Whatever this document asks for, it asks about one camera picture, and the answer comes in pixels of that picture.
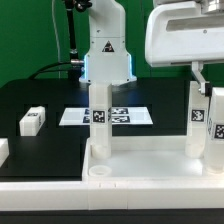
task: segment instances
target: warning label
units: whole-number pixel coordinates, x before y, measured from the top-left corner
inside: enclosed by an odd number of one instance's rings
[[[104,47],[102,52],[114,52],[114,49],[113,49],[112,44],[110,43],[110,41],[107,42],[107,44]]]

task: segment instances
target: small white box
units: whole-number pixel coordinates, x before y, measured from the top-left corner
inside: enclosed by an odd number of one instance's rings
[[[9,156],[8,140],[6,138],[0,139],[0,167]]]
[[[224,173],[224,88],[213,88],[205,144],[208,173]]]
[[[45,108],[31,107],[19,122],[21,136],[36,136],[45,122]]]
[[[202,158],[205,149],[209,97],[201,95],[199,84],[192,81],[188,106],[187,140],[185,153],[190,158]]]

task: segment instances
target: green wall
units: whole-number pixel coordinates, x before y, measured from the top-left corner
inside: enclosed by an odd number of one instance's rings
[[[138,77],[189,76],[189,66],[150,68],[145,62],[145,27],[153,1],[117,1],[127,13],[127,49],[134,58],[135,74]],[[26,78],[38,68],[57,61],[51,0],[1,0],[0,11],[0,86],[13,79]],[[67,19],[61,0],[56,0],[56,19],[62,60],[67,61]],[[78,50],[83,57],[89,48],[88,13],[75,12],[74,19]],[[206,65],[203,73],[215,85],[224,85],[224,64]]]

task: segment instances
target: white platform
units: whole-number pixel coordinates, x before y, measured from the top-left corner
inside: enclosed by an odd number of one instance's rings
[[[185,136],[113,137],[112,157],[86,145],[83,181],[0,183],[0,211],[224,208],[224,176],[184,155]],[[111,176],[89,176],[106,165]]]

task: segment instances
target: black surface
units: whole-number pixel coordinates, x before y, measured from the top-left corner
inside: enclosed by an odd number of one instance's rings
[[[188,82],[142,79],[113,94],[113,106],[148,106],[153,126],[113,127],[114,135],[182,135],[186,132]],[[17,80],[0,89],[0,137],[10,158],[1,180],[80,179],[88,127],[58,127],[67,106],[88,106],[88,93],[66,80]],[[47,108],[38,137],[19,137],[18,121],[30,106]],[[223,209],[0,212],[0,224],[223,224]]]
[[[153,126],[114,126],[114,136],[186,134],[188,81],[139,79],[113,93],[114,107],[147,106]],[[0,181],[81,180],[87,126],[59,127],[66,107],[88,107],[88,91],[68,80],[15,80],[0,89],[0,137],[10,156]],[[37,137],[20,137],[19,121],[31,106],[46,108]]]
[[[223,209],[0,212],[1,224],[223,224]]]

